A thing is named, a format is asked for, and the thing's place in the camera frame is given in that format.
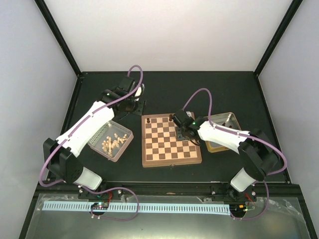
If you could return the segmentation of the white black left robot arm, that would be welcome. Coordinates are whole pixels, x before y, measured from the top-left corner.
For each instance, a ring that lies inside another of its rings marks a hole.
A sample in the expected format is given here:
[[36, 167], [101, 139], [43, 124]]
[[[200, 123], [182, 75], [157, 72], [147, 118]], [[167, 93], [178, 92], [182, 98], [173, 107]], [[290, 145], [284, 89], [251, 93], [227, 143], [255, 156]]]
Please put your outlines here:
[[96, 199], [103, 198], [107, 186], [97, 173], [85, 167], [78, 156], [89, 140], [119, 112], [138, 112], [139, 97], [144, 91], [142, 80], [135, 82], [126, 75], [119, 86], [103, 91], [87, 113], [67, 132], [43, 144], [45, 163], [39, 183], [50, 187], [58, 183], [73, 183], [88, 189]]

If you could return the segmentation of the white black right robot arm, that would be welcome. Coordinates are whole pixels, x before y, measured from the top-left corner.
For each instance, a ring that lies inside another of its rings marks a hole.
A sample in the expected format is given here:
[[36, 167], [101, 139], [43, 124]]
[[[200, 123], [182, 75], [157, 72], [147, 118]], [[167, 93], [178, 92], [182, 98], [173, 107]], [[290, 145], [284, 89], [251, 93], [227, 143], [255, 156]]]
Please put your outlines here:
[[184, 138], [217, 143], [239, 155], [242, 168], [226, 189], [228, 198], [233, 201], [242, 198], [250, 185], [263, 181], [280, 159], [279, 153], [260, 130], [240, 131], [216, 124], [209, 118], [193, 119], [184, 110], [179, 110], [169, 119], [180, 129]]

